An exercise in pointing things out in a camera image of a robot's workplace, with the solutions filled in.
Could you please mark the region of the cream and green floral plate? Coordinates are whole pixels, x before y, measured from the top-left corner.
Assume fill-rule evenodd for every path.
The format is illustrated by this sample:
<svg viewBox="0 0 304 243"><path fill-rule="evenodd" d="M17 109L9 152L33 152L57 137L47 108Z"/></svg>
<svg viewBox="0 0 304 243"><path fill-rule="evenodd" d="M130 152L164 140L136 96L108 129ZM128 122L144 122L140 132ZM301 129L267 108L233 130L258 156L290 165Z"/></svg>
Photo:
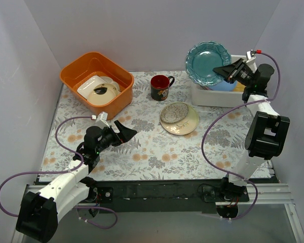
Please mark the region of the cream and green floral plate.
<svg viewBox="0 0 304 243"><path fill-rule="evenodd" d="M186 135L193 132L199 124L199 115L190 105L188 105L188 107L188 115L184 119L174 124L166 124L160 120L162 127L167 132L174 135Z"/></svg>

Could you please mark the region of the speckled grey stoneware plate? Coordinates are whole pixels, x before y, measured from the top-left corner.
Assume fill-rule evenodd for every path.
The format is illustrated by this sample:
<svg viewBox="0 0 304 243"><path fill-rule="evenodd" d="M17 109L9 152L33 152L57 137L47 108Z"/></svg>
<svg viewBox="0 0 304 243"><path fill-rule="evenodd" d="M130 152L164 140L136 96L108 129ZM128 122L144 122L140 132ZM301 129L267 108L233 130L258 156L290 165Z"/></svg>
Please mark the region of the speckled grey stoneware plate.
<svg viewBox="0 0 304 243"><path fill-rule="evenodd" d="M185 103L176 102L167 105L160 113L160 120L166 124L174 124L188 115L189 107Z"/></svg>

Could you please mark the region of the woven bamboo tray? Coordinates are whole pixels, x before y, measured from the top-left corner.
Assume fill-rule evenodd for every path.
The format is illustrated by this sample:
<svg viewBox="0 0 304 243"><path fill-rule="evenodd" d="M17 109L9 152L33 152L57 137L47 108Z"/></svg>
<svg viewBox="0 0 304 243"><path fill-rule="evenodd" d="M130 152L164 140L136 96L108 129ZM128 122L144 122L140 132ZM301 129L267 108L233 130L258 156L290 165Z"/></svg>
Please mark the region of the woven bamboo tray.
<svg viewBox="0 0 304 243"><path fill-rule="evenodd" d="M236 87L233 89L233 92L243 92L244 89L245 89L245 87L246 87L245 85L243 85L243 84L237 82L237 85L236 85Z"/></svg>

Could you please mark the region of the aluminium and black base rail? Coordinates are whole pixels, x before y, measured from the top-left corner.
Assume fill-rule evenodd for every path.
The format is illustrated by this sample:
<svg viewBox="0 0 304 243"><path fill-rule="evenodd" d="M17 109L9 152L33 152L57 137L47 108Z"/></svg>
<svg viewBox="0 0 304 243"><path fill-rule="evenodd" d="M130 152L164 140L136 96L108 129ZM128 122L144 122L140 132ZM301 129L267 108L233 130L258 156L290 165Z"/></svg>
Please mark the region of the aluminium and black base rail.
<svg viewBox="0 0 304 243"><path fill-rule="evenodd" d="M204 204L215 204L221 200L224 205L217 208L218 215L225 220L233 221L244 217L244 214L238 212L238 202L246 202L248 196L246 188L246 194L240 198L224 200L219 195L221 180L98 182L88 175L82 182L90 188L86 199L95 193L95 209L113 214L154 210L175 212L182 210L184 206L191 206L196 210ZM247 185L250 184L250 178L246 182ZM81 202L73 209L80 209Z"/></svg>

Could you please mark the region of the white square dish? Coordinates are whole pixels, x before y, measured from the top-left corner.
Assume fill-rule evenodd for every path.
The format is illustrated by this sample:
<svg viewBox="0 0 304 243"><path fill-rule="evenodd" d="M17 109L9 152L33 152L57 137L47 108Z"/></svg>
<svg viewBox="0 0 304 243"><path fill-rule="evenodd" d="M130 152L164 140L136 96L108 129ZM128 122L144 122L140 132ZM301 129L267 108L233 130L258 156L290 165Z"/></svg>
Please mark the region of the white square dish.
<svg viewBox="0 0 304 243"><path fill-rule="evenodd" d="M94 75L91 78L89 78L87 81L85 81L80 87L77 89L77 92L84 98L88 99L89 95L93 92L96 86L100 84L104 84L105 81L97 76Z"/></svg>

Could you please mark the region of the dark teal scalloped plate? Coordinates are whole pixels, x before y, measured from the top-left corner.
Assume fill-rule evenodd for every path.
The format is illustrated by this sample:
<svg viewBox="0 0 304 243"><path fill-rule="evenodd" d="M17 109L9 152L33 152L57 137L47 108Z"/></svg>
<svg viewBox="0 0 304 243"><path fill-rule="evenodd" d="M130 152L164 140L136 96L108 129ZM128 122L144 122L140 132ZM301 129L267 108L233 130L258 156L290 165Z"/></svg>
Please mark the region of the dark teal scalloped plate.
<svg viewBox="0 0 304 243"><path fill-rule="evenodd" d="M201 42L188 51L185 69L194 84L210 87L223 81L223 77L213 69L231 62L231 54L222 44L213 41Z"/></svg>

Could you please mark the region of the cream plate with black motif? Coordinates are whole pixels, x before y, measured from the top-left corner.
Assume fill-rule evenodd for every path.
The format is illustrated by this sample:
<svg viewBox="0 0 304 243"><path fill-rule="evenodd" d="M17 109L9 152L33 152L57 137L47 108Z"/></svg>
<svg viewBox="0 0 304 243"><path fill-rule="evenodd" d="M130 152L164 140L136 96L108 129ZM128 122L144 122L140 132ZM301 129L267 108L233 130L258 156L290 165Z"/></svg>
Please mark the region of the cream plate with black motif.
<svg viewBox="0 0 304 243"><path fill-rule="evenodd" d="M112 84L97 85L88 96L88 102L92 105L102 106L109 103L118 95L117 88Z"/></svg>

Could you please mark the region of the black and red mug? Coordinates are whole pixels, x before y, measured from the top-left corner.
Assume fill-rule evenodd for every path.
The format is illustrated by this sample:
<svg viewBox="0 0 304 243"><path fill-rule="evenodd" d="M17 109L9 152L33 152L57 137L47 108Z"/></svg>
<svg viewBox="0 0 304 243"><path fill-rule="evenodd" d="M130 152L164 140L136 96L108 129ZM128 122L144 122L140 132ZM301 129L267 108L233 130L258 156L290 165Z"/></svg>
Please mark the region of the black and red mug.
<svg viewBox="0 0 304 243"><path fill-rule="evenodd" d="M169 94L169 88L174 84L175 77L156 75L150 81L151 97L156 101L164 101Z"/></svg>

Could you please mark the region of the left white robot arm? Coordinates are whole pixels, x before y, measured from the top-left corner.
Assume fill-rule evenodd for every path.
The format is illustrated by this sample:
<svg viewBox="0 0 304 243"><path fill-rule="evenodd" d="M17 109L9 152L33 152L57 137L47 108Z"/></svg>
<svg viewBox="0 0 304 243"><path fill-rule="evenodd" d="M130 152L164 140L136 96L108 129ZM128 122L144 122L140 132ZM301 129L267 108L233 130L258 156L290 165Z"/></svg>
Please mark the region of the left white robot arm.
<svg viewBox="0 0 304 243"><path fill-rule="evenodd" d="M93 202L98 191L82 182L96 167L100 153L110 146L130 141L137 131L115 121L111 126L87 128L83 142L66 173L60 174L37 192L29 191L22 199L16 230L39 242L48 242L55 234L59 221L81 201Z"/></svg>

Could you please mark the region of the cream floral plate in bin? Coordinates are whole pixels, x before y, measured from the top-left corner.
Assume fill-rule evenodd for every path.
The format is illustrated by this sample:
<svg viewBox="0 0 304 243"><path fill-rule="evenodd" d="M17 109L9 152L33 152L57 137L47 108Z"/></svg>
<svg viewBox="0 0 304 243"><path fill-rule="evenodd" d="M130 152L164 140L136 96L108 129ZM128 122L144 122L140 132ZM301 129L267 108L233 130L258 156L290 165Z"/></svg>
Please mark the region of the cream floral plate in bin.
<svg viewBox="0 0 304 243"><path fill-rule="evenodd" d="M106 83L115 86L115 88L117 89L118 94L121 92L119 84L116 81L114 81L111 77L100 76L100 78L103 79Z"/></svg>

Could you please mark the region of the white plastic bin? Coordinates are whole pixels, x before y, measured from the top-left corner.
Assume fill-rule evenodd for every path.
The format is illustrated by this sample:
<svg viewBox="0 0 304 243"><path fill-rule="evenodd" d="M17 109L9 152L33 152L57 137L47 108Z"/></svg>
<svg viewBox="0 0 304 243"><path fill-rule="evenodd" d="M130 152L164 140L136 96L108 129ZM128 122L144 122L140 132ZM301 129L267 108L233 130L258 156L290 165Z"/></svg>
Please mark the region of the white plastic bin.
<svg viewBox="0 0 304 243"><path fill-rule="evenodd" d="M238 59L246 59L246 56L233 55L232 62ZM197 106L235 107L243 103L242 92L225 92L204 90L200 85L191 85L192 103Z"/></svg>

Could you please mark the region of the orange plastic bin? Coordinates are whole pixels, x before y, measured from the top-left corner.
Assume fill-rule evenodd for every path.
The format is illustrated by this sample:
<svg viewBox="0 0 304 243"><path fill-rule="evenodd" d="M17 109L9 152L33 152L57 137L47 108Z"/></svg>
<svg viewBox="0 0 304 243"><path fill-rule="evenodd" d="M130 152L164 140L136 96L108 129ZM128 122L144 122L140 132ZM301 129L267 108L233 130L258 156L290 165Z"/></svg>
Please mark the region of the orange plastic bin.
<svg viewBox="0 0 304 243"><path fill-rule="evenodd" d="M77 92L77 89L94 75L112 78L119 84L121 93L105 105L96 106L91 104ZM66 65L60 72L60 79L79 102L94 114L99 114L102 111L106 112L108 120L113 119L132 102L133 75L98 52L86 53Z"/></svg>

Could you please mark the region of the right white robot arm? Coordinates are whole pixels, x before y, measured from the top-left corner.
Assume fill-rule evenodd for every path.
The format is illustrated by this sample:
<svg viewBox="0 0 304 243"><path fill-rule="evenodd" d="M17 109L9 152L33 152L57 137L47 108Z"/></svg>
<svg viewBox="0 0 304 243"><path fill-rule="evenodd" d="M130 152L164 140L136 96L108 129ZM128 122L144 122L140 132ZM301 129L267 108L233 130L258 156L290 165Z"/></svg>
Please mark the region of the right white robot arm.
<svg viewBox="0 0 304 243"><path fill-rule="evenodd" d="M238 81L244 85L242 100L253 115L244 143L245 152L233 173L221 180L219 196L231 201L246 194L246 181L266 160L281 154L290 119L280 116L267 101L267 84L275 72L271 65L261 64L252 71L243 59L239 59L213 70L228 83Z"/></svg>

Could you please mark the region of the light blue plate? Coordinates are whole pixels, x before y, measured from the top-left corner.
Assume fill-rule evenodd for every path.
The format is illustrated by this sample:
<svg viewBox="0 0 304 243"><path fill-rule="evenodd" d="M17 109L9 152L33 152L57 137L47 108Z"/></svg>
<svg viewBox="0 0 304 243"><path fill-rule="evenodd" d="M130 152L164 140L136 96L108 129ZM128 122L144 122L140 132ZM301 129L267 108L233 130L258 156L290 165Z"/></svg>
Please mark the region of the light blue plate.
<svg viewBox="0 0 304 243"><path fill-rule="evenodd" d="M233 91L234 88L237 86L237 81L235 81L234 83L230 84L227 83L226 81L222 81L214 86L201 86L202 89L204 90L212 90L212 91L225 91L225 92L230 92Z"/></svg>

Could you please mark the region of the floral patterned table mat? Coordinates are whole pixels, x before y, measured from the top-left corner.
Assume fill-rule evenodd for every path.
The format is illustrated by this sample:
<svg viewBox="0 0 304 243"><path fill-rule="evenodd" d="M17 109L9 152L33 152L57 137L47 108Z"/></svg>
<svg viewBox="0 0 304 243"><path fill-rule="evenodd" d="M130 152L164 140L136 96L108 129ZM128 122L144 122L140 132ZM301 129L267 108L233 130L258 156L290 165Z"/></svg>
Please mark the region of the floral patterned table mat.
<svg viewBox="0 0 304 243"><path fill-rule="evenodd" d="M168 133L159 114L168 104L191 104L191 80L184 71L165 71L175 77L169 96L157 102L150 96L154 72L135 72L133 99L116 119L137 134L129 142L110 147L100 155L91 172L95 180L192 180L220 179L242 157L244 140L252 123L249 109L234 112L219 107L195 107L199 115L196 129L186 135ZM63 87L51 135L46 146L41 182L51 181L64 170L73 151L82 142L86 129L94 124L91 111Z"/></svg>

